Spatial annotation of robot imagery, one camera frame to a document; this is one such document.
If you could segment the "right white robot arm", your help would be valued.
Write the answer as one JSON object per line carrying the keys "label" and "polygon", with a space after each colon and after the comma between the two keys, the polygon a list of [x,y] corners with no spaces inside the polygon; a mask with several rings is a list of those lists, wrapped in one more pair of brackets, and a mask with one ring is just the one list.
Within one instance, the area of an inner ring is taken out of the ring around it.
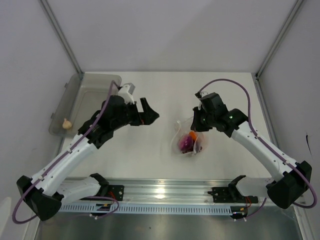
{"label": "right white robot arm", "polygon": [[259,135],[249,118],[239,109],[228,110],[220,96],[196,93],[200,104],[193,108],[191,130],[208,132],[216,129],[247,149],[269,172],[269,178],[240,175],[228,184],[228,196],[234,202],[253,196],[269,198],[276,206],[287,209],[308,189],[312,167],[297,162]]}

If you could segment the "orange fruit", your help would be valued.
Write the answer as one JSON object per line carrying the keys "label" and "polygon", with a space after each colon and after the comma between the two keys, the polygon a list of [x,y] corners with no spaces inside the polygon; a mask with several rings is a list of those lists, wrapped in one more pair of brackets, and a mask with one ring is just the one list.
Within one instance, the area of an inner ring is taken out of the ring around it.
{"label": "orange fruit", "polygon": [[198,134],[195,131],[190,131],[188,135],[192,138],[193,141],[196,141],[198,138]]}

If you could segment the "dark red grape bunch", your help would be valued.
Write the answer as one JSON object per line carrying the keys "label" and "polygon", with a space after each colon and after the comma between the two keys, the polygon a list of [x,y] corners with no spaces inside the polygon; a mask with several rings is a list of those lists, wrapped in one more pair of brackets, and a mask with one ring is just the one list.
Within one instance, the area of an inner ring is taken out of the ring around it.
{"label": "dark red grape bunch", "polygon": [[183,154],[186,154],[186,153],[194,153],[194,154],[197,154],[199,152],[202,151],[202,146],[196,142],[196,141],[193,141],[193,151],[190,151],[190,152],[182,152]]}

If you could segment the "red onion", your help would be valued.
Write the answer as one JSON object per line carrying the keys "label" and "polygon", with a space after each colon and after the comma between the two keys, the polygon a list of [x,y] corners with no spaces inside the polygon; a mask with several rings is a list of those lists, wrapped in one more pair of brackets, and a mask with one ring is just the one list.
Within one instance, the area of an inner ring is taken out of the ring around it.
{"label": "red onion", "polygon": [[192,152],[194,149],[194,141],[188,134],[185,134],[180,138],[177,146],[182,153]]}

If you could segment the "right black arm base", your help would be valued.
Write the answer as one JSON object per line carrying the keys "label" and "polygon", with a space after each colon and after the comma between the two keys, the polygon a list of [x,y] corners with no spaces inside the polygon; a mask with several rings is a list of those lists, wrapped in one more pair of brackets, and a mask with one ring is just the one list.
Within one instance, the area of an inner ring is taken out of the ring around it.
{"label": "right black arm base", "polygon": [[212,187],[207,194],[212,196],[214,203],[257,204],[259,202],[257,196],[243,196],[236,188],[231,187]]}

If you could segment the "clear zip top bag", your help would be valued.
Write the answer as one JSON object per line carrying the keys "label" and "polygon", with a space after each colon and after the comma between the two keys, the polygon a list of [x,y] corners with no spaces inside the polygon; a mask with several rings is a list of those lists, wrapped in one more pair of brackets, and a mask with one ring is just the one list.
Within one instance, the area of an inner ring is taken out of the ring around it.
{"label": "clear zip top bag", "polygon": [[177,120],[174,124],[175,134],[170,142],[173,155],[191,158],[202,153],[208,146],[208,139],[203,132],[191,130],[193,118]]}

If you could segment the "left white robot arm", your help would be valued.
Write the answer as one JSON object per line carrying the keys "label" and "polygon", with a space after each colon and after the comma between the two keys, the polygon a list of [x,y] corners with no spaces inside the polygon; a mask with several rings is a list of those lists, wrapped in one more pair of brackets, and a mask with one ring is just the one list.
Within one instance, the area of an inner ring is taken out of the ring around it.
{"label": "left white robot arm", "polygon": [[159,118],[145,98],[141,98],[140,103],[142,112],[135,101],[126,102],[122,96],[109,95],[102,102],[101,109],[79,128],[69,147],[32,177],[23,175],[17,180],[21,197],[13,210],[12,220],[20,224],[16,214],[21,203],[26,203],[41,221],[49,220],[62,206],[77,200],[118,203],[110,194],[109,182],[98,173],[72,184],[65,184],[64,180],[83,160],[110,140],[116,130],[127,125],[148,126]]}

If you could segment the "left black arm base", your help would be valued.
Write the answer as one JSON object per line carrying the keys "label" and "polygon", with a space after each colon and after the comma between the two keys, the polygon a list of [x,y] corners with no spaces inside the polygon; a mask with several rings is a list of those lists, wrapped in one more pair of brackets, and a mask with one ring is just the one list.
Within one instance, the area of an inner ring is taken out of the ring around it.
{"label": "left black arm base", "polygon": [[109,185],[106,192],[106,196],[121,202],[124,198],[124,193],[125,193],[124,185]]}

